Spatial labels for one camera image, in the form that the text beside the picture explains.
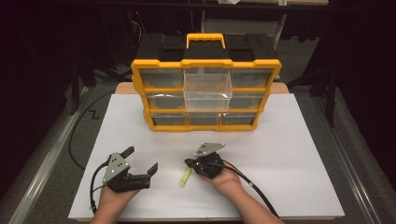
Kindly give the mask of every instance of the transparent drawer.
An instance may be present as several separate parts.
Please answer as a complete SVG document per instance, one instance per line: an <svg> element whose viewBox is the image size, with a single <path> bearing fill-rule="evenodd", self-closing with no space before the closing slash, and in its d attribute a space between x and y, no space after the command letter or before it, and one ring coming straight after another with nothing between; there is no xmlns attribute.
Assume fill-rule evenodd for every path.
<svg viewBox="0 0 396 224"><path fill-rule="evenodd" d="M219 125L220 114L217 113L188 113L190 125Z"/></svg>
<svg viewBox="0 0 396 224"><path fill-rule="evenodd" d="M145 87L149 88L181 88L183 86L183 70L141 68L140 75Z"/></svg>
<svg viewBox="0 0 396 224"><path fill-rule="evenodd" d="M168 113L168 114L151 114L154 125L184 125L185 114Z"/></svg>
<svg viewBox="0 0 396 224"><path fill-rule="evenodd" d="M221 120L225 125L251 125L256 113L223 113Z"/></svg>
<svg viewBox="0 0 396 224"><path fill-rule="evenodd" d="M272 72L270 68L234 68L230 69L231 82L235 88L262 88Z"/></svg>
<svg viewBox="0 0 396 224"><path fill-rule="evenodd" d="M148 93L151 109L176 109L184 106L183 93Z"/></svg>
<svg viewBox="0 0 396 224"><path fill-rule="evenodd" d="M194 67L184 70L183 94L188 112L224 112L233 96L229 70Z"/></svg>
<svg viewBox="0 0 396 224"><path fill-rule="evenodd" d="M259 108L263 92L250 92L250 93L233 93L233 98L230 100L230 108L238 109L257 109Z"/></svg>

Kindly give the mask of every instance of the green marker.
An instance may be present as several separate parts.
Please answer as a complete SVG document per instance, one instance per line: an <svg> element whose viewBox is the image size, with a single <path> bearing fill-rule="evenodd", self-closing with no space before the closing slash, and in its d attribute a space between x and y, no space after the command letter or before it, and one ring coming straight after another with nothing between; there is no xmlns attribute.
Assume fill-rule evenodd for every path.
<svg viewBox="0 0 396 224"><path fill-rule="evenodd" d="M190 174L191 174L192 168L187 168L186 172L184 172L183 177L181 177L180 182L178 183L181 186L184 186L187 182L187 179L189 178Z"/></svg>

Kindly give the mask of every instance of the person's right hand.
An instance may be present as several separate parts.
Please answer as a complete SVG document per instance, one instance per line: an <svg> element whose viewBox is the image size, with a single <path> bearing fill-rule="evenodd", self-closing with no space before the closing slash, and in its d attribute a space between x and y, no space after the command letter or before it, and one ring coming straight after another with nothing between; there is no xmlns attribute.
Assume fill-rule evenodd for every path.
<svg viewBox="0 0 396 224"><path fill-rule="evenodd" d="M232 167L227 162L224 162L224 164L228 167ZM226 168L221 171L220 175L213 179L209 179L202 175L200 175L200 177L207 183L211 184L220 194L228 198L237 193L245 191L242 187L239 176Z"/></svg>

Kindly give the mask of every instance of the gray carpet floor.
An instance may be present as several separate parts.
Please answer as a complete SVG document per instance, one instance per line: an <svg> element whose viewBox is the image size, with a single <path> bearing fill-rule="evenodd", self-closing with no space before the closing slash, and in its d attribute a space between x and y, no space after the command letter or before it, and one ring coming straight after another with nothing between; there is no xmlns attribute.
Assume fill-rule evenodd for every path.
<svg viewBox="0 0 396 224"><path fill-rule="evenodd" d="M288 41L280 40L276 49L283 64L280 81L287 83L303 73L316 44L317 41L299 43L294 38ZM73 135L68 135L68 140L53 166L46 185L35 201L29 216L26 217L25 223L77 223L75 220L68 219L67 216L78 190L83 170L72 161L69 150L77 163L84 167L90 157L96 135L106 113L109 93L114 91L118 84L109 78L99 77L97 80L98 85L90 90L91 94L87 98L87 102L80 109L81 112L87 111L78 120ZM340 91L337 92L335 99L335 128L329 128L323 118L323 108L321 106L324 99L310 97L307 93L307 87L296 87L290 91L296 95L307 127L346 215L327 221L285 220L285 222L290 224L396 223L396 213L394 212L396 211L395 191L380 170L369 148L365 145ZM12 218L42 161L49 153L52 143L62 133L62 127L65 123L63 118L69 116L69 111L70 105L67 106L48 136L26 163L7 196L0 202L0 223L8 223ZM364 212L364 203L361 203L357 194L360 190L354 188L356 179L349 177L350 169L345 168L345 162L343 157L340 157L339 148L343 149L350 163L353 164L352 171L358 175L358 180L364 186L363 190L370 199L369 203L373 206L374 213L373 211ZM376 214L376 217L370 217L371 214Z"/></svg>

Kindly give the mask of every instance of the table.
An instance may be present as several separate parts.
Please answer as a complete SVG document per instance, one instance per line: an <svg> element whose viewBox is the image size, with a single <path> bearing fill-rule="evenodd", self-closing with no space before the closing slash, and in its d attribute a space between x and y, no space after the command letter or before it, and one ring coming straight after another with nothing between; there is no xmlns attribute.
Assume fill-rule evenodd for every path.
<svg viewBox="0 0 396 224"><path fill-rule="evenodd" d="M202 142L224 143L226 147L218 151L220 156L262 190L282 219L331 219L344 215L293 94L272 94L253 132L168 133L149 130L142 116L140 97L128 94L131 90L128 85L131 86L120 84L117 94L110 99L69 218L79 221L92 218L88 192L93 171L113 151L122 152L134 146L134 154L127 158L133 167L130 173L145 174L155 162L159 163L159 170L151 178L150 189L139 192L120 220L239 219L228 200L197 174L191 174L184 187L178 184L187 168L184 160L192 158ZM103 175L104 170L97 176L96 187ZM244 186L262 202L247 183ZM94 197L97 201L99 192Z"/></svg>

